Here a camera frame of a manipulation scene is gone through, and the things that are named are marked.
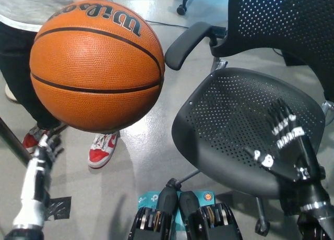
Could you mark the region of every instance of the chair seat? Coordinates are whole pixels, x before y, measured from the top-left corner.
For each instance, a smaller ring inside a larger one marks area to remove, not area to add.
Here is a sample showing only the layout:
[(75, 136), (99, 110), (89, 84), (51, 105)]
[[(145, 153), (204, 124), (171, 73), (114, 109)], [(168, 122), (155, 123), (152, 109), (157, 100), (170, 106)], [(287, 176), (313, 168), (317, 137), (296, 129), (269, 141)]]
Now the chair seat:
[(284, 81), (239, 68), (216, 70), (200, 84), (174, 120), (174, 143), (216, 182), (256, 197), (279, 199), (292, 187), (243, 151), (248, 146), (277, 155), (266, 114), (279, 97), (298, 116), (317, 152), (325, 128), (321, 107)]

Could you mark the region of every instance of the chair backrest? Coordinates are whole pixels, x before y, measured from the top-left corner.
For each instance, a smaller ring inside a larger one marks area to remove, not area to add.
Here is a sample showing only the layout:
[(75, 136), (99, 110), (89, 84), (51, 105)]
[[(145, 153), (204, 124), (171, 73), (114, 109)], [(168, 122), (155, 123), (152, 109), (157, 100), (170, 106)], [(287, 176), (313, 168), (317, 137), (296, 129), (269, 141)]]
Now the chair backrest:
[(260, 47), (304, 61), (334, 102), (334, 0), (229, 0), (228, 34), (213, 56)]

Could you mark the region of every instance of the basketball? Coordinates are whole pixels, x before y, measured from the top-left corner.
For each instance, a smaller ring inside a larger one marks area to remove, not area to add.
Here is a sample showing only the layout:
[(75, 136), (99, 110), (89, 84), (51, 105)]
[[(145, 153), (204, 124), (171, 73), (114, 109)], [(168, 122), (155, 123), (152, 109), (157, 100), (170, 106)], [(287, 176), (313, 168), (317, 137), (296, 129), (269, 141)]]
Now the basketball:
[(164, 78), (161, 44), (135, 12), (85, 1), (56, 12), (38, 32), (31, 80), (52, 115), (95, 133), (120, 130), (156, 103)]

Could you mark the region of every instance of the sneaker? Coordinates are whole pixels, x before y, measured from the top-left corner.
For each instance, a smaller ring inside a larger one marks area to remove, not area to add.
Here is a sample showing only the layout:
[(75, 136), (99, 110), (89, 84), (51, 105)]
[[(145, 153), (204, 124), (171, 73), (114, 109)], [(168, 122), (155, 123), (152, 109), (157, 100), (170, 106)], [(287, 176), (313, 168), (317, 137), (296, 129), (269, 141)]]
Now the sneaker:
[(114, 153), (120, 132), (113, 134), (96, 134), (89, 151), (88, 166), (99, 169), (105, 166)]
[(8, 85), (6, 84), (5, 86), (5, 94), (6, 94), (6, 97), (14, 102), (14, 103), (18, 103), (18, 101), (16, 100), (15, 96), (13, 95), (13, 93), (11, 92), (11, 90), (9, 89)]
[[(66, 124), (62, 123), (55, 129), (61, 129), (65, 126)], [(23, 147), (25, 147), (30, 154), (33, 154), (38, 145), (38, 142), (41, 140), (42, 136), (47, 132), (48, 130), (41, 129), (40, 127), (35, 125), (29, 130), (29, 132), (26, 134), (25, 138), (23, 139), (22, 141)]]

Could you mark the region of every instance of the white shirt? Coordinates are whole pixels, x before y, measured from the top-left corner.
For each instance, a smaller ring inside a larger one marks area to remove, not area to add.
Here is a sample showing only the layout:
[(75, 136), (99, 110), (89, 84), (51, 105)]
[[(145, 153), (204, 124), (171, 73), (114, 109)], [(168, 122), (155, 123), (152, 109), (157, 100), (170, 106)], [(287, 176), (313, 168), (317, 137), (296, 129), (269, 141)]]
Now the white shirt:
[(72, 0), (0, 0), (0, 22), (38, 32), (49, 17), (71, 3)]

